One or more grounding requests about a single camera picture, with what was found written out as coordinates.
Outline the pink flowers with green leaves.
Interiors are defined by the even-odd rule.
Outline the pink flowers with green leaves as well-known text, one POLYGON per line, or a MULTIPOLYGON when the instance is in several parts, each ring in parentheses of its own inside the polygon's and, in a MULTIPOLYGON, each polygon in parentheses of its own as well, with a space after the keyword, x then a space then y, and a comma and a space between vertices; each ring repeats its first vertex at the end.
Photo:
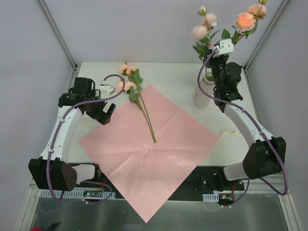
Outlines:
POLYGON ((157 141, 150 121, 148 110, 146 108, 144 98, 141 94, 141 91, 143 90, 141 87, 143 78, 140 76, 139 68, 124 62, 119 68, 119 73, 127 77, 128 80, 125 83, 120 81, 117 85, 117 91, 120 92, 120 90, 124 87, 124 93, 128 95, 128 98, 131 102, 137 105, 145 117, 153 142, 156 143, 157 141))

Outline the single pink rose stem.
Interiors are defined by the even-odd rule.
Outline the single pink rose stem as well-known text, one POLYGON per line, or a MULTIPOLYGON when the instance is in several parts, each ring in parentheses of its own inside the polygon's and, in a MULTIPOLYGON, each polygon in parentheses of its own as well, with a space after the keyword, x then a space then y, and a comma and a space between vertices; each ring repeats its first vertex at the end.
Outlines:
POLYGON ((258 22, 267 15, 267 0, 259 0, 258 3, 251 5, 245 12, 240 13, 235 21, 233 28, 234 35, 231 38, 233 45, 236 45, 242 38, 248 38, 254 34, 258 27, 258 22))

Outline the pink paper wrapping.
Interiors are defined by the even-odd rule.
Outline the pink paper wrapping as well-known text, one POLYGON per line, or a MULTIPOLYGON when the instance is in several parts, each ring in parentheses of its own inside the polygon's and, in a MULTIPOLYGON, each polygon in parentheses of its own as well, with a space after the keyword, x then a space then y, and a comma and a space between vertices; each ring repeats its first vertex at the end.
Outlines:
POLYGON ((148 222, 211 152, 219 136, 147 86, 142 96, 154 132, 143 113, 127 102, 107 125, 79 140, 126 201, 148 222))

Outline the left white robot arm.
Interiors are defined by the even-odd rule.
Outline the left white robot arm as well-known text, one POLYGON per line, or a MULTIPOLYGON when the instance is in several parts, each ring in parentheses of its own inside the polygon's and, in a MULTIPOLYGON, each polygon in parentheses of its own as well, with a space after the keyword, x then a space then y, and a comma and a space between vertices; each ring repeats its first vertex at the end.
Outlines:
POLYGON ((90 78, 77 77, 72 88, 58 101, 57 120, 50 139, 37 159, 31 159, 28 168, 37 187, 42 190, 72 191, 85 181, 91 187, 101 184, 98 164, 68 162, 69 148, 74 132, 83 115, 88 115, 102 125, 110 122, 116 108, 104 101, 115 88, 102 81, 99 88, 90 78))

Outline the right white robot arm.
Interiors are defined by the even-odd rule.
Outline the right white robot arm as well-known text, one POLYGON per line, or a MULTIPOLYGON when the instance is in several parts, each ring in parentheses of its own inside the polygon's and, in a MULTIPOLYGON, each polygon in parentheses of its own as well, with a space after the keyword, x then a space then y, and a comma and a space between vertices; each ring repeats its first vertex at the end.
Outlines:
POLYGON ((286 180, 286 142, 282 137, 275 137, 268 132, 248 112, 237 88, 241 81, 242 67, 234 62, 228 63, 227 60, 227 55, 209 50, 203 66, 211 68, 214 78, 214 95, 211 99, 242 133, 248 152, 243 161, 224 167, 224 174, 217 177, 217 186, 227 190, 234 184, 234 180, 263 180, 277 173, 282 173, 286 180))

